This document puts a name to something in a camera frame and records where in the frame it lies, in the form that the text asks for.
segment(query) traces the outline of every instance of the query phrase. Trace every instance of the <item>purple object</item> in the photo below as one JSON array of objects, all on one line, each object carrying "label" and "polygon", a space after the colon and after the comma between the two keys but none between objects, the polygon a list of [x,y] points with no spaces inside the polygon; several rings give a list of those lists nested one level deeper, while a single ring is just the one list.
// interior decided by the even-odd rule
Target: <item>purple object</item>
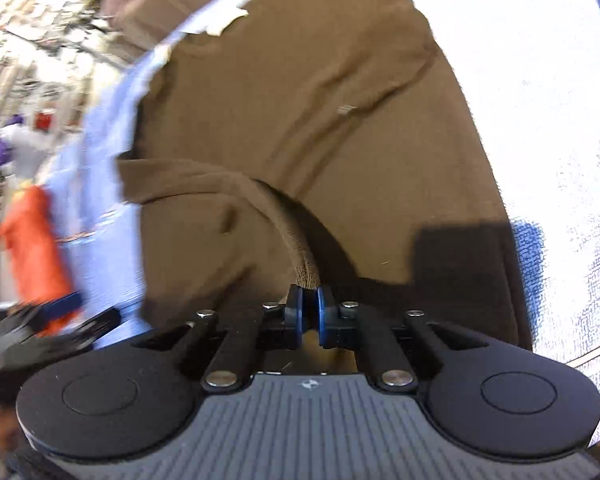
[{"label": "purple object", "polygon": [[15,114],[4,125],[11,126],[12,124],[24,124],[24,118],[20,114]]},{"label": "purple object", "polygon": [[13,149],[9,141],[0,137],[0,166],[11,162]]}]

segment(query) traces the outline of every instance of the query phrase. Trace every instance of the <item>brown sweater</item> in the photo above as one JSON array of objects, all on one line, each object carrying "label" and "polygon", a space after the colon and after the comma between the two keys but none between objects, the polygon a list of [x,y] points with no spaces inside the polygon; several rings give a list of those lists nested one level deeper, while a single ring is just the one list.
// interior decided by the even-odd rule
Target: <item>brown sweater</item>
[{"label": "brown sweater", "polygon": [[187,36],[119,168],[142,204],[149,322],[283,298],[420,306],[530,346],[507,215],[411,0],[253,0]]}]

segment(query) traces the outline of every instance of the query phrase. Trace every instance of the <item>orange object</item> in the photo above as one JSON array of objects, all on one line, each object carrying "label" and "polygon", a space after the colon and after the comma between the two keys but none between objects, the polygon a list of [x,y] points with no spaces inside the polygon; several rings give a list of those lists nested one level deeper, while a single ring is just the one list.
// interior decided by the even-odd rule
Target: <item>orange object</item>
[{"label": "orange object", "polygon": [[49,321],[46,324],[44,330],[41,330],[36,335],[37,336],[46,336],[46,335],[55,335],[62,332],[62,329],[71,323],[74,319],[78,317],[80,314],[79,310],[74,310],[73,312],[69,312],[68,314],[64,314],[64,316],[59,317],[58,319],[54,319],[53,321]]},{"label": "orange object", "polygon": [[48,220],[49,198],[38,186],[24,191],[0,224],[20,301],[42,304],[74,291]]}]

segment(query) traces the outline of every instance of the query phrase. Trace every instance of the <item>black circular pad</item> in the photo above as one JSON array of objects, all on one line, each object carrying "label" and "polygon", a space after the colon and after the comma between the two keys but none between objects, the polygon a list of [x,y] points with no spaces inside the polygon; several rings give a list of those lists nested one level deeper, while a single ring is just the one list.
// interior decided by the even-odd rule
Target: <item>black circular pad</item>
[{"label": "black circular pad", "polygon": [[166,440],[193,404],[192,385],[168,352],[116,345],[43,369],[22,387],[16,410],[37,449],[112,460]]},{"label": "black circular pad", "polygon": [[584,448],[600,420],[600,394],[583,374],[494,340],[448,352],[426,402],[448,436],[503,458]]},{"label": "black circular pad", "polygon": [[554,386],[533,374],[505,372],[482,383],[482,396],[501,412],[531,415],[546,410],[554,403]]},{"label": "black circular pad", "polygon": [[138,384],[121,374],[96,372],[70,382],[64,403],[81,415],[111,415],[129,407],[138,396]]}]

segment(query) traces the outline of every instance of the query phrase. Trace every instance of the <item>red object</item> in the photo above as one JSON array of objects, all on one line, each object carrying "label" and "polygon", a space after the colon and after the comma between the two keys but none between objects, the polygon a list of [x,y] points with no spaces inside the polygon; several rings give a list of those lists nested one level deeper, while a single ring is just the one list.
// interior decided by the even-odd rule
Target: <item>red object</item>
[{"label": "red object", "polygon": [[48,220],[49,198],[31,186],[11,205],[0,224],[0,238],[11,256],[20,301],[41,304],[74,292]]},{"label": "red object", "polygon": [[51,126],[51,119],[53,118],[53,112],[37,112],[34,126],[37,130],[48,132]]}]

